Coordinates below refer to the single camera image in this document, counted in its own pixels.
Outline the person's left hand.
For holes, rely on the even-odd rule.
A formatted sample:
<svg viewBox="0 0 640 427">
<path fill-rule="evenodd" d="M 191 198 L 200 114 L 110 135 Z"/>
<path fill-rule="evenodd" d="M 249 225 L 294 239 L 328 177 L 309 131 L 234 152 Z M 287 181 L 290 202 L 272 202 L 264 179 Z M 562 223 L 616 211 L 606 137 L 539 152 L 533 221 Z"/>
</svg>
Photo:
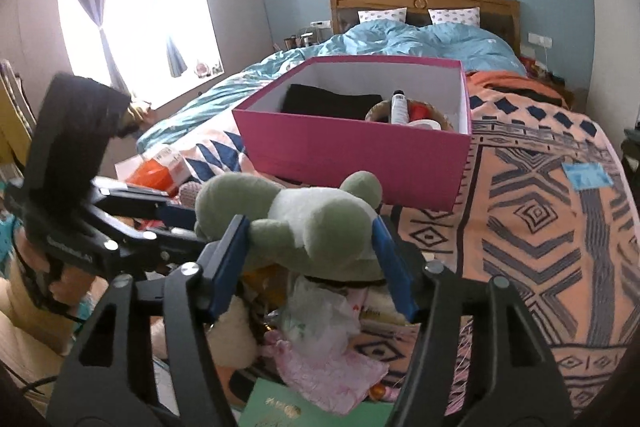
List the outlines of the person's left hand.
<svg viewBox="0 0 640 427">
<path fill-rule="evenodd" d="M 13 234 L 17 262 L 21 270 L 35 277 L 50 272 L 50 262 L 46 254 L 26 236 L 23 228 Z M 80 317 L 80 304 L 90 293 L 96 276 L 73 265 L 63 265 L 61 274 L 49 283 L 47 293 L 64 307 L 63 312 L 72 317 Z"/>
</svg>

